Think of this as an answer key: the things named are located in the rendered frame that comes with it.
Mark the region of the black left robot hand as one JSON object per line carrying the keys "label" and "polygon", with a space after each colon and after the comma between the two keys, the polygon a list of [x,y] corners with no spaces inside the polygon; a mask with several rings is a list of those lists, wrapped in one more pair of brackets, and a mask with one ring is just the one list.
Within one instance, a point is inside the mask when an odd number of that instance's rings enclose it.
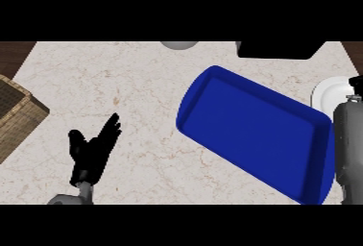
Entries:
{"label": "black left robot hand", "polygon": [[81,182],[94,185],[98,182],[121,132],[116,113],[110,115],[98,135],[91,140],[85,140],[78,130],[69,131],[69,155],[75,161],[69,180],[72,185]]}

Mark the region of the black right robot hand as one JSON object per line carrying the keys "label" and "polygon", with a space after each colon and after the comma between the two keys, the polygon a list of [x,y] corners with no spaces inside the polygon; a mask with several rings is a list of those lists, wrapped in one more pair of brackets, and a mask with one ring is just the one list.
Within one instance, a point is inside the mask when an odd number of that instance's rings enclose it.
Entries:
{"label": "black right robot hand", "polygon": [[351,77],[348,84],[352,87],[354,94],[363,97],[363,75]]}

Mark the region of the white plate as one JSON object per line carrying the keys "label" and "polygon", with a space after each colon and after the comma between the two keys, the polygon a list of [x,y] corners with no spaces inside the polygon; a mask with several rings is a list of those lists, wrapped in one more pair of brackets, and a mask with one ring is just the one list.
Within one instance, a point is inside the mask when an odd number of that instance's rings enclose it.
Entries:
{"label": "white plate", "polygon": [[352,93],[348,77],[330,77],[317,84],[311,91],[309,106],[332,117],[338,104],[346,101],[345,97]]}

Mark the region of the blue plastic tray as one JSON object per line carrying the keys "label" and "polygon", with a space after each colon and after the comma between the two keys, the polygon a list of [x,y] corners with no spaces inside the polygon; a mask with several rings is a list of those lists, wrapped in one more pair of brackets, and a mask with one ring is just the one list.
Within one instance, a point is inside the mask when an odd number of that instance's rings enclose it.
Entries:
{"label": "blue plastic tray", "polygon": [[292,200],[323,203],[335,178],[324,113],[212,65],[184,94],[175,127]]}

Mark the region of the wicker basket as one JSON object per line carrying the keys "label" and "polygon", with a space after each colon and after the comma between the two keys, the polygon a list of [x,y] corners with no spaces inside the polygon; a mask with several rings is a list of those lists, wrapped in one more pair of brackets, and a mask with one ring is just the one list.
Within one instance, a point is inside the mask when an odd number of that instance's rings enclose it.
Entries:
{"label": "wicker basket", "polygon": [[0,164],[48,114],[31,92],[0,74]]}

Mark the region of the black appliance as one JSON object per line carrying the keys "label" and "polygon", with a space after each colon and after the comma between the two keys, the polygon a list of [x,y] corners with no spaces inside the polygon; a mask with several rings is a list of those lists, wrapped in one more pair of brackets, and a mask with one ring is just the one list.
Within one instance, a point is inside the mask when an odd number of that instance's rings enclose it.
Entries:
{"label": "black appliance", "polygon": [[307,60],[323,44],[323,41],[239,41],[236,54],[247,59]]}

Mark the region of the grey round object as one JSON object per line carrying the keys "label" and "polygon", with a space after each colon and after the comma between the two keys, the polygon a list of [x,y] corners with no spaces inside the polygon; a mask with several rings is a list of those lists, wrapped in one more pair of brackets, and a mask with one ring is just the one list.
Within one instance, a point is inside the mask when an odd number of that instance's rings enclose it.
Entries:
{"label": "grey round object", "polygon": [[197,43],[194,41],[163,41],[162,45],[171,50],[186,50]]}

